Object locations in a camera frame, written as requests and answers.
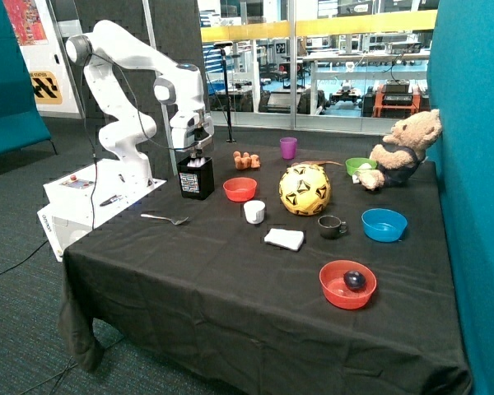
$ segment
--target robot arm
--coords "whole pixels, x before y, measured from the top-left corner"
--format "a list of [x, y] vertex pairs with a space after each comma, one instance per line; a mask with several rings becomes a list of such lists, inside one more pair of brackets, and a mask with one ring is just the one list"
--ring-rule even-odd
[[100, 109], [117, 118], [100, 130], [100, 142], [117, 155], [136, 183], [151, 180], [148, 158], [135, 146], [156, 134], [156, 124], [128, 101], [112, 63], [161, 74], [154, 94], [163, 105], [176, 104], [179, 110], [170, 121], [173, 148], [201, 150], [211, 142], [214, 127], [205, 111], [201, 74], [194, 65], [176, 63], [111, 21], [100, 21], [91, 33], [70, 37], [66, 50], [74, 63], [86, 63], [84, 75]]

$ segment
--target glass window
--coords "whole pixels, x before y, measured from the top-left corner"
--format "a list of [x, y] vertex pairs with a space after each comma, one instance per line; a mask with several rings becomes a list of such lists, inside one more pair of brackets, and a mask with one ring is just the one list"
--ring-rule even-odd
[[[388, 132], [398, 119], [429, 109], [437, 4], [199, 0], [208, 19], [202, 37], [215, 122], [226, 124], [228, 105], [233, 124]], [[233, 42], [226, 76], [214, 49], [220, 40]]]

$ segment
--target pen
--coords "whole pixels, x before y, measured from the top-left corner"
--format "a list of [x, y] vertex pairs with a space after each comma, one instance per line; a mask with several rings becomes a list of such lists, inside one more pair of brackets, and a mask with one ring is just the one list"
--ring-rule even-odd
[[113, 202], [117, 202], [119, 199], [121, 198], [121, 195], [114, 195], [112, 196], [110, 199], [108, 200], [104, 200], [100, 206], [101, 207], [104, 207], [104, 206], [108, 206], [109, 204], [113, 203]]

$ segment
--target mug handle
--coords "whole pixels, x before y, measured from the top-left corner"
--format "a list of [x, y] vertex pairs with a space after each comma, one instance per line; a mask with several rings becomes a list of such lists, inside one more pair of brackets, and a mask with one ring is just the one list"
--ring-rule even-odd
[[346, 221], [341, 221], [340, 222], [340, 231], [338, 233], [346, 233], [347, 232], [347, 223]]

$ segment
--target purple cup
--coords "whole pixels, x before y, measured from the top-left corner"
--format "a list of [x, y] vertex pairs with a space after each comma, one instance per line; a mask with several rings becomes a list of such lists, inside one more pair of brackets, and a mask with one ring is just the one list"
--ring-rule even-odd
[[294, 159], [298, 140], [294, 137], [284, 137], [280, 139], [280, 150], [283, 159]]

